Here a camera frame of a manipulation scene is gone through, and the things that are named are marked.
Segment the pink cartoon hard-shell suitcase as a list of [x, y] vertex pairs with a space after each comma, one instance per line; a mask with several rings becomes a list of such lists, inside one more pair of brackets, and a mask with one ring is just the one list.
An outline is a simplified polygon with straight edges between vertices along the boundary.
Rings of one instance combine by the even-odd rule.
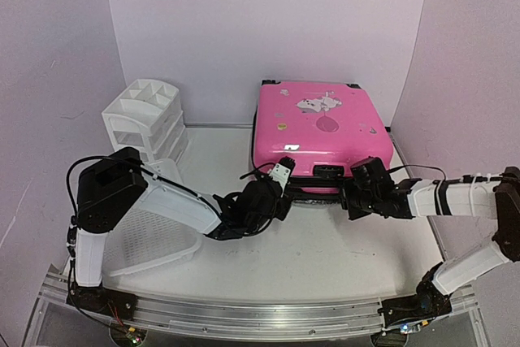
[[295, 167], [295, 202], [334, 204], [350, 168], [368, 158], [385, 167], [394, 147], [368, 93], [357, 84], [264, 80], [253, 117], [250, 162], [267, 171], [283, 157]]

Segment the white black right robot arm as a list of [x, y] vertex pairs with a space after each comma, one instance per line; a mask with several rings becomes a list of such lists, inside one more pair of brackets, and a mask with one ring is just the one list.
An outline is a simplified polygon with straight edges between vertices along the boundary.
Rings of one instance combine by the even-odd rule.
[[380, 158], [351, 166], [351, 178], [340, 189], [340, 202], [351, 220], [368, 215], [384, 218], [468, 217], [496, 221], [496, 231], [467, 253], [441, 262], [420, 280], [413, 295], [387, 299], [380, 313], [386, 323], [433, 319], [451, 309], [460, 287], [492, 269], [519, 260], [519, 169], [500, 174], [465, 175], [427, 181], [409, 178], [395, 183]]

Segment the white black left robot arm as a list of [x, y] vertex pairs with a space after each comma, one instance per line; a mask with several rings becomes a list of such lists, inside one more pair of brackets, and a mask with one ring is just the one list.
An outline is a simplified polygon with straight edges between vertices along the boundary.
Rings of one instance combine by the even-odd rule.
[[69, 194], [76, 225], [73, 275], [76, 296], [92, 312], [109, 305], [109, 294], [100, 287], [106, 238], [131, 209], [182, 223], [215, 241], [231, 241], [261, 234], [274, 219], [285, 219], [291, 206], [284, 194], [295, 167], [290, 157], [272, 163], [267, 173], [251, 171], [254, 179], [225, 197], [206, 196], [161, 176], [133, 147], [81, 162], [90, 165]]

